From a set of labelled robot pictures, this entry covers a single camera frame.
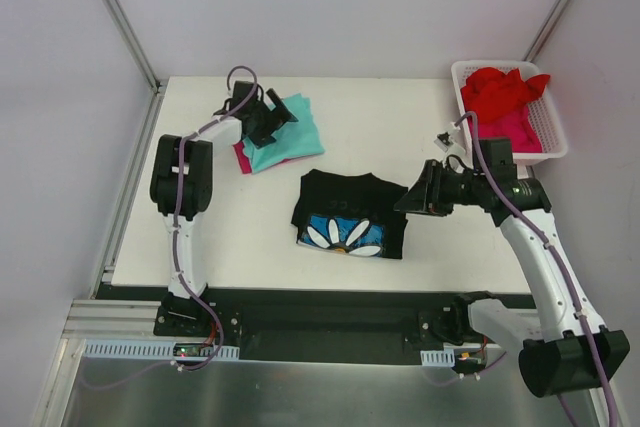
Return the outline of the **teal t-shirt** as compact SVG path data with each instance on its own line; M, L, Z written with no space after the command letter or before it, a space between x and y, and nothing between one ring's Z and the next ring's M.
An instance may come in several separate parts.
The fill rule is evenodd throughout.
M274 133L276 142L257 148L253 157L253 173L265 171L281 163L325 153L319 130L311 111L311 100L302 94L284 99L286 107L297 117Z

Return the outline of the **pink t-shirt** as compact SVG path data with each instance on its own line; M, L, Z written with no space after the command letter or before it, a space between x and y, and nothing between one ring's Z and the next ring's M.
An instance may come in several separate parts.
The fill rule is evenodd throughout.
M252 174L255 153L254 144L249 139L244 139L236 143L233 148L241 173L244 175Z

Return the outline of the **black t-shirt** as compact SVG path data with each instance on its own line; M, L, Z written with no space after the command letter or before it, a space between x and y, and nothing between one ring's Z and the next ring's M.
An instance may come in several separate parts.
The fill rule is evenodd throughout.
M371 173L343 176L313 169L300 178L291 224L296 243L358 257L403 258L407 218L395 204L406 186Z

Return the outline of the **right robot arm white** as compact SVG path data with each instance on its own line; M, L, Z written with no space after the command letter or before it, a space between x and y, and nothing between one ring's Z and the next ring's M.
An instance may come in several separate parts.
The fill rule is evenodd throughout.
M539 318L533 326L486 291L459 294L436 318L432 333L460 346L479 335L517 358L536 397L600 388L630 352L621 330L610 330L594 311L561 246L550 201L541 183L520 178L506 138L482 140L474 165L456 171L430 159L395 205L407 214L445 217L458 205L489 214L511 246L528 283Z

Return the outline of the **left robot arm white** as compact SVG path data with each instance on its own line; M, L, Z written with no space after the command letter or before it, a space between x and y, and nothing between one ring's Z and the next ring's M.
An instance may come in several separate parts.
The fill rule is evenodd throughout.
M214 191L214 153L243 140L261 149L276 142L275 133L296 116L272 88L237 81L211 120L185 136L160 137L152 170L150 197L163 216L169 235L169 292L196 299L207 287L200 237L196 234Z

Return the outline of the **magenta t-shirt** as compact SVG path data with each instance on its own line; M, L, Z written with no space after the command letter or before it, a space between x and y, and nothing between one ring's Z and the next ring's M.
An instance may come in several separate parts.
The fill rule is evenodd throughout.
M508 138L514 153L542 153L542 144L529 122L529 107L524 106L489 123L478 125L480 139Z

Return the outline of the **red t-shirt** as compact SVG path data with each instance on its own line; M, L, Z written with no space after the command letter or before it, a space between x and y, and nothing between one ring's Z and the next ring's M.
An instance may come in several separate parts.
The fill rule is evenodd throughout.
M485 67L472 73L460 92L465 110L475 112L478 121L487 124L538 100L550 80L548 74L523 80L518 69L504 73Z

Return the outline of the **white plastic basket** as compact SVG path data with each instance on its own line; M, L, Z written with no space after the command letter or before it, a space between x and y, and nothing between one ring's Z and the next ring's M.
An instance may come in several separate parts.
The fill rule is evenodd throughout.
M465 85L467 78L475 71L493 67L501 72L507 73L512 69L518 69L522 79L527 80L538 74L543 74L540 69L533 63L515 60L470 60L457 61L451 66L451 73L456 89L456 98L461 114L466 111L460 89ZM562 124L551 97L549 87L547 85L543 95L536 101L526 106L529 107L529 122L536 132L542 147L542 153L514 153L514 161L523 166L535 165L543 160L551 158L561 158L567 153L567 141ZM465 145L468 148L473 146L472 133L473 127L481 124L478 120L467 120L462 125L465 135Z

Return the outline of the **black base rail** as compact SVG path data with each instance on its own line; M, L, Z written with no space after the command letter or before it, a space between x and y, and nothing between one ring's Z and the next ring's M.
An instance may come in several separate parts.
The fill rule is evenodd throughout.
M443 343L431 323L452 292L210 288L219 338L243 360L416 365Z

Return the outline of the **left aluminium frame post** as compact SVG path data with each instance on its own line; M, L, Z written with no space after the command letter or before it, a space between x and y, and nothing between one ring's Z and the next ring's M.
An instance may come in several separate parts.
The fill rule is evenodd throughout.
M161 81L156 75L120 0L102 0L102 2L146 84L152 92L157 93Z

